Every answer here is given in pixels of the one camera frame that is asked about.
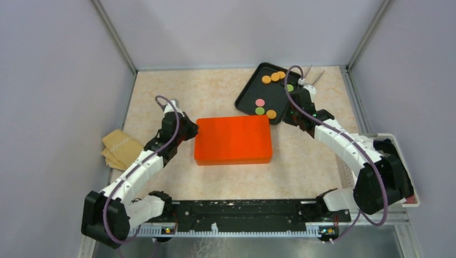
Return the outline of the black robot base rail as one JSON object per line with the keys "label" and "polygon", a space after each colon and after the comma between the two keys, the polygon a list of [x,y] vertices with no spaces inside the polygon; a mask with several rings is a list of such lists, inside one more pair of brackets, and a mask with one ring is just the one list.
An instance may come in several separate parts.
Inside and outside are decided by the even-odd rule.
{"label": "black robot base rail", "polygon": [[177,232],[284,233],[306,231],[308,223],[348,223],[348,210],[328,211],[315,199],[174,200],[153,225],[177,226]]}

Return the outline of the orange tin lid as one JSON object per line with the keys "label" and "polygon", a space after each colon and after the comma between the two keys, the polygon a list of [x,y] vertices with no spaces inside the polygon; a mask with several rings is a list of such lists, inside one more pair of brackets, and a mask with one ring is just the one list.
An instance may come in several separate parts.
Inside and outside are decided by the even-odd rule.
{"label": "orange tin lid", "polygon": [[199,166],[266,164],[273,156],[265,115],[199,118],[194,159]]}

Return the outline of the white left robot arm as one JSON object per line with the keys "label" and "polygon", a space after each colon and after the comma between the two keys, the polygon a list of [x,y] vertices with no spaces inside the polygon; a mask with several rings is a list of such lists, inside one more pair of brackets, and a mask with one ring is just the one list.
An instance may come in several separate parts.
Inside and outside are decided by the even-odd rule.
{"label": "white left robot arm", "polygon": [[166,222],[172,217],[172,199],[162,191],[135,200],[145,183],[177,154],[180,144],[198,134],[198,125],[180,109],[177,99],[155,97],[157,103],[162,99],[163,119],[155,137],[113,183],[89,192],[84,199],[81,233],[113,249],[131,241],[130,230],[139,230],[142,223],[152,218]]}

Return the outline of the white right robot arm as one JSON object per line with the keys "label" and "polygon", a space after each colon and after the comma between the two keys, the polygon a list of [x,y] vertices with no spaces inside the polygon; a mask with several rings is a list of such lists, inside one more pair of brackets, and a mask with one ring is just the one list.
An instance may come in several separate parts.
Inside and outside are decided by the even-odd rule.
{"label": "white right robot arm", "polygon": [[391,134],[350,134],[326,110],[316,110],[314,87],[304,86],[289,93],[284,121],[298,126],[329,147],[347,165],[354,178],[351,187],[329,190],[321,195],[315,214],[330,221],[339,210],[358,209],[372,215],[396,203],[416,204],[414,186]]}

